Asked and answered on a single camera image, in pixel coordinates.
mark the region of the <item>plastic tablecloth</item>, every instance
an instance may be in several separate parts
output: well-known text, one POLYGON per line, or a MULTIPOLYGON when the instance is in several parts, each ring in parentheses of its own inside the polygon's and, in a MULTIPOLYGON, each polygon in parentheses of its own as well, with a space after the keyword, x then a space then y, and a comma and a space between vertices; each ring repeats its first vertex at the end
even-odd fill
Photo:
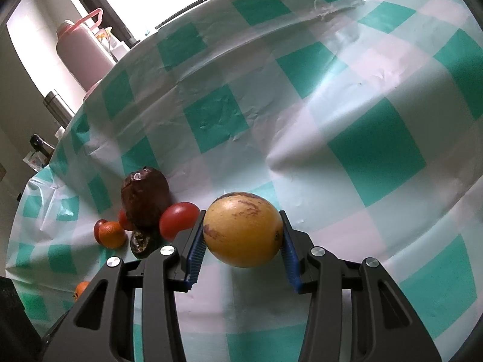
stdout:
MULTIPOLYGON (((7 273, 29 318, 44 332, 108 257, 134 259, 92 228, 147 165, 178 201, 253 192, 338 257, 379 258, 448 360, 483 310, 482 45, 462 0, 211 0, 164 25, 27 184, 7 273)), ((309 299, 282 264, 206 253, 176 295, 188 361, 297 359, 309 299)))

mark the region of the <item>cherry tomato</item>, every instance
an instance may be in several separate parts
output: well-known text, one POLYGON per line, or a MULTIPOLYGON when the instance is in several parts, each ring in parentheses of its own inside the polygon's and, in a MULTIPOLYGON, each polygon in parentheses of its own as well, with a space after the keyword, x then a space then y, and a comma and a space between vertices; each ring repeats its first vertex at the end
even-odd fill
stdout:
POLYGON ((159 232, 168 241, 173 241, 176 234, 182 230, 192 228, 200 209, 193 203, 176 203, 168 207, 159 219, 159 232))
POLYGON ((99 239, 99 228, 102 224, 106 223, 107 220, 99 219, 96 224, 94 225, 94 238, 96 239, 98 244, 101 244, 101 240, 99 239))
POLYGON ((121 209, 119 211, 119 215, 117 216, 117 219, 119 221, 119 224, 124 230, 127 231, 133 231, 134 230, 134 225, 127 220, 126 212, 124 209, 121 209))

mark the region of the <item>white bottle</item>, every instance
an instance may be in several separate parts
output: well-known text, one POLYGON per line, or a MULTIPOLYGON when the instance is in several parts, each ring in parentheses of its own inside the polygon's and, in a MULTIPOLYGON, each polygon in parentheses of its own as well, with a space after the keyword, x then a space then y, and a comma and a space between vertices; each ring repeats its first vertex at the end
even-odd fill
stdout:
POLYGON ((75 24, 66 20, 57 28, 57 54, 85 91, 100 81, 116 64, 92 33, 101 23, 102 9, 98 8, 75 24), (96 24, 89 28, 84 21, 99 14, 96 24))

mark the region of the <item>silver bolt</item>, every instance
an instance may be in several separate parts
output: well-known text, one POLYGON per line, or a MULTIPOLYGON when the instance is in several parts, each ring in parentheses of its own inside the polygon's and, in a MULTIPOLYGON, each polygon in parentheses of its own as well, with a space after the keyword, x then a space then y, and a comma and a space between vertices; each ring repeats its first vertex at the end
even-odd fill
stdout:
POLYGON ((174 253, 174 246, 165 245, 159 251, 163 256, 171 256, 174 253))
POLYGON ((120 262, 121 262, 121 259, 119 257, 112 256, 107 259, 107 266, 113 268, 118 266, 120 262))
POLYGON ((366 258, 366 265, 371 268, 375 268, 379 265, 379 260, 373 257, 366 258))
POLYGON ((320 246, 314 246, 310 250, 310 253, 312 254, 312 256, 322 257, 325 254, 325 249, 321 248, 320 246))

